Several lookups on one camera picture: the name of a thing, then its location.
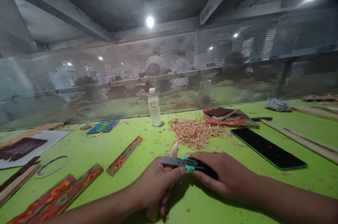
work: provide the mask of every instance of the person's right hand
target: person's right hand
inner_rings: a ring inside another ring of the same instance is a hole
[[[241,203],[253,204],[259,188],[259,175],[226,153],[196,152],[190,157],[198,159],[218,174],[218,181],[208,175],[194,171],[193,175],[201,183],[219,193]]]

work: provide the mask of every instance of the bottle label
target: bottle label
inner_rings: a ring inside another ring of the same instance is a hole
[[[158,101],[148,101],[149,108],[157,108],[158,107]]]

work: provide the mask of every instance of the person's left hand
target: person's left hand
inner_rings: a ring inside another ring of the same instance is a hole
[[[186,168],[178,167],[165,173],[161,161],[162,157],[153,160],[140,177],[130,185],[130,189],[133,191],[132,193],[135,193],[141,209],[160,202],[160,213],[164,215],[170,198],[171,190],[169,188],[183,178],[186,174]]]

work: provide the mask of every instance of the hand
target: hand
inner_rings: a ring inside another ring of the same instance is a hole
[[[179,167],[165,173],[161,161],[162,157],[157,157],[153,160],[130,186],[133,190],[132,193],[135,194],[135,199],[140,201],[140,209],[160,202],[160,213],[164,215],[170,198],[171,190],[169,188],[183,178],[186,174],[186,168]]]
[[[193,175],[204,186],[223,197],[245,204],[254,203],[255,194],[257,194],[257,188],[259,188],[259,175],[224,152],[196,152],[191,157],[204,162],[218,174],[219,180],[217,181],[200,171],[194,171]]]

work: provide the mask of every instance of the smartphone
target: smartphone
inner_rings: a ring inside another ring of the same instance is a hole
[[[307,168],[307,164],[248,128],[231,130],[237,138],[280,170]]]

